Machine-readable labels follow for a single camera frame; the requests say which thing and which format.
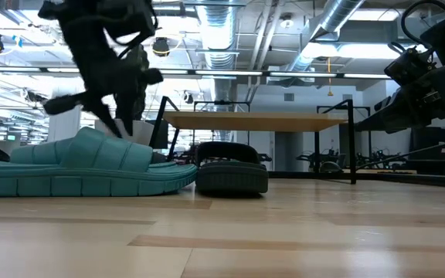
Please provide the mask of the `yellow hanging pendant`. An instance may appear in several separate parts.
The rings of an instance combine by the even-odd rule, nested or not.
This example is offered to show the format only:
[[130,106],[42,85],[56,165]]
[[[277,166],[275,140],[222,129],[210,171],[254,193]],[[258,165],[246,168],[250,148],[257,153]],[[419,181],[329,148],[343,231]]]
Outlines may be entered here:
[[[327,58],[327,69],[328,69],[328,73],[331,73],[331,57]],[[332,88],[331,88],[331,77],[328,78],[328,96],[329,97],[333,97],[334,94],[332,92]]]

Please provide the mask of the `wooden shelf with black frame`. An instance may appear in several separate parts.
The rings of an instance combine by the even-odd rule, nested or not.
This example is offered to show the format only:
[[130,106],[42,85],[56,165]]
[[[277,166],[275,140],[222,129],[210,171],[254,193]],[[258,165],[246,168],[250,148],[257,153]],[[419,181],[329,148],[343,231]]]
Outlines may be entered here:
[[[168,160],[174,157],[174,148],[180,130],[214,130],[214,131],[279,131],[279,132],[313,132],[315,133],[314,146],[319,147],[319,132],[338,124],[347,123],[349,132],[354,132],[352,108],[348,108],[348,115],[310,113],[257,113],[257,112],[204,112],[204,111],[166,111],[167,104],[174,103],[168,97],[162,97],[161,106],[155,120],[150,145],[154,146],[158,130],[162,122],[175,128]],[[349,179],[356,183],[356,170],[349,173],[319,173],[315,172],[289,172],[268,171],[270,178],[282,179]]]

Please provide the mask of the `silver ventilation duct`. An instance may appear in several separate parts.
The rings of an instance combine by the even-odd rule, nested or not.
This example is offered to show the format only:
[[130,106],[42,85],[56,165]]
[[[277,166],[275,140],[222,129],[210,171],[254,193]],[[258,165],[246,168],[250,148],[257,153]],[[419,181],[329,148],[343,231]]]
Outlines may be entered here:
[[315,57],[321,56],[319,44],[314,41],[322,36],[339,36],[342,26],[362,6],[365,0],[327,0],[320,15],[308,19],[301,32],[301,51],[287,66],[287,71],[303,72]]
[[[223,5],[199,5],[195,7],[200,25],[202,46],[215,50],[205,54],[209,70],[234,70],[236,17],[238,8]],[[212,80],[211,93],[213,100],[234,101],[234,82],[227,78]]]

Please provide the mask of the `white hexagonal plant pot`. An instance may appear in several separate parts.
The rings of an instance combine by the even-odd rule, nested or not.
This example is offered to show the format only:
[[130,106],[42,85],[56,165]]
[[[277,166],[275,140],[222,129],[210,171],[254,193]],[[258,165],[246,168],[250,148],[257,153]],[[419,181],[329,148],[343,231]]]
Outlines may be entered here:
[[[154,125],[149,124],[146,121],[142,120],[133,120],[133,134],[130,135],[124,128],[123,121],[121,119],[115,119],[115,124],[117,125],[121,136],[123,139],[136,143],[136,144],[143,144],[143,145],[149,145],[152,132],[154,130]],[[101,131],[105,133],[109,137],[114,137],[114,133],[110,131],[107,126],[100,120],[94,121],[94,128],[98,131]]]

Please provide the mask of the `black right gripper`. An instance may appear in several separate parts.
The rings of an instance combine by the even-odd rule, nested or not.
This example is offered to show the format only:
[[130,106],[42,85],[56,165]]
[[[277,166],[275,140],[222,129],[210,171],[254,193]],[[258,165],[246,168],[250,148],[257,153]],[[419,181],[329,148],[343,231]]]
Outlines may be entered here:
[[445,67],[398,88],[375,105],[375,112],[358,122],[355,130],[391,134],[411,127],[428,126],[433,119],[445,119]]

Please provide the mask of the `green cactus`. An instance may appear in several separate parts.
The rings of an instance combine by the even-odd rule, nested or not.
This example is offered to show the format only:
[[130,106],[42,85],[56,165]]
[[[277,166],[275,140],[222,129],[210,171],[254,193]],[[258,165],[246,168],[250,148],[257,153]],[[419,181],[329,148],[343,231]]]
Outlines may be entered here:
[[148,54],[145,52],[142,44],[135,46],[127,55],[126,60],[131,67],[132,76],[136,78],[136,99],[132,108],[132,117],[134,120],[140,120],[145,108],[146,82],[140,79],[141,71],[149,68],[150,63]]

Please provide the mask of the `background robot rig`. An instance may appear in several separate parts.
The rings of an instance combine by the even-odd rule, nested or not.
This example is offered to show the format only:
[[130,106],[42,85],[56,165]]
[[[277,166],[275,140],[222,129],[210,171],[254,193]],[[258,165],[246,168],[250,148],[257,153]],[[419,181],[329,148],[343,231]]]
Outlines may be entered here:
[[407,154],[385,154],[383,151],[375,151],[368,157],[356,155],[356,170],[361,169],[394,169],[399,163],[406,162]]
[[[315,172],[317,164],[316,155],[314,152],[306,151],[296,157],[297,161],[306,161],[308,163],[308,170]],[[342,173],[345,166],[346,154],[341,154],[339,151],[329,149],[328,153],[320,153],[318,155],[318,172],[319,173]]]

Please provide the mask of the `black slide sandal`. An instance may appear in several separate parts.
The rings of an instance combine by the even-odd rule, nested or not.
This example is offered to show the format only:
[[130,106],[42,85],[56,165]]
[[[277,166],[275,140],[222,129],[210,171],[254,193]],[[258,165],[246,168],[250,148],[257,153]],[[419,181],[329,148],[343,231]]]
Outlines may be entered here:
[[246,144],[210,141],[195,149],[200,192],[267,193],[269,173],[257,151]]

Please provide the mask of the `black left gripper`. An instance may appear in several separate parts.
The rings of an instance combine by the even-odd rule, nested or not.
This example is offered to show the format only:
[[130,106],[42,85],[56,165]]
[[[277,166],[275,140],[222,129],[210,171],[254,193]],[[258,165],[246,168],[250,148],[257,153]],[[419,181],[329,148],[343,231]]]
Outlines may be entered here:
[[[45,111],[55,115],[81,105],[97,116],[116,137],[122,138],[109,106],[102,102],[105,96],[112,95],[117,105],[116,118],[122,120],[124,129],[132,135],[137,86],[126,57],[120,58],[110,47],[103,27],[97,22],[68,23],[62,31],[82,76],[85,91],[48,100],[44,104]],[[162,82],[163,76],[159,69],[149,67],[141,71],[140,79],[149,86]]]

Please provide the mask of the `teal rubber slide sandal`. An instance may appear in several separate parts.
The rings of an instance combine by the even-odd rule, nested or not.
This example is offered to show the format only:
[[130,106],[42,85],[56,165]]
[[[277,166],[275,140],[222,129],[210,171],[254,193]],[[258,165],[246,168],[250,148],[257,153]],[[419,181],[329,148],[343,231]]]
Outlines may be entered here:
[[15,149],[0,161],[0,197],[135,197],[175,192],[197,167],[155,163],[149,146],[84,127],[75,137]]

